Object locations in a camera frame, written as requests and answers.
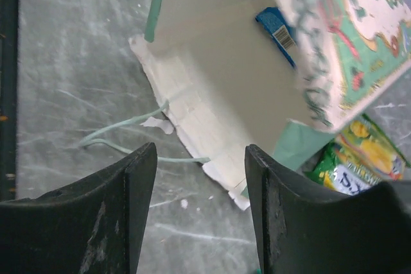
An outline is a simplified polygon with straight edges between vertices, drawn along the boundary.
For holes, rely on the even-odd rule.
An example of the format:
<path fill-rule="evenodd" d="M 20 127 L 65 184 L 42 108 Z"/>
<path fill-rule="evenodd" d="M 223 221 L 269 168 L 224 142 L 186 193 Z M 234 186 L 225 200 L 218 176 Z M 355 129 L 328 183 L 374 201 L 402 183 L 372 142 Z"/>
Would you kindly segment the green printed paper bag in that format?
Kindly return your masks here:
<path fill-rule="evenodd" d="M 255 20 L 278 7 L 293 68 Z M 152 0 L 130 39 L 169 123 L 204 172 L 250 205 L 244 149 L 304 172 L 324 146 L 410 68 L 405 0 Z"/>

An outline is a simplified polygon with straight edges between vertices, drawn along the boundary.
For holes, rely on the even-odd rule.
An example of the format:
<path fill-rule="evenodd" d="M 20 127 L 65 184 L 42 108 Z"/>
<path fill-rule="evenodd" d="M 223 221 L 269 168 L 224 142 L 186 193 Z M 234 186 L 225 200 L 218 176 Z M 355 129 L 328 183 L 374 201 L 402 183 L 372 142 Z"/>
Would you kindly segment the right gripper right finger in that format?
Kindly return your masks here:
<path fill-rule="evenodd" d="M 350 196 L 245 148 L 262 273 L 409 273 L 410 182 Z"/>

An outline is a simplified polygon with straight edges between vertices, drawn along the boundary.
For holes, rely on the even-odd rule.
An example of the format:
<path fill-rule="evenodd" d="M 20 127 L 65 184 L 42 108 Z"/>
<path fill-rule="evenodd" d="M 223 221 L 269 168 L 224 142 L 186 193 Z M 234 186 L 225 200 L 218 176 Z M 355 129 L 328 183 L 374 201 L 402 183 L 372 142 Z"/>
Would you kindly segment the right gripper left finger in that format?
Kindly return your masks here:
<path fill-rule="evenodd" d="M 1 203 L 2 273 L 135 273 L 157 170 L 150 142 L 42 196 Z"/>

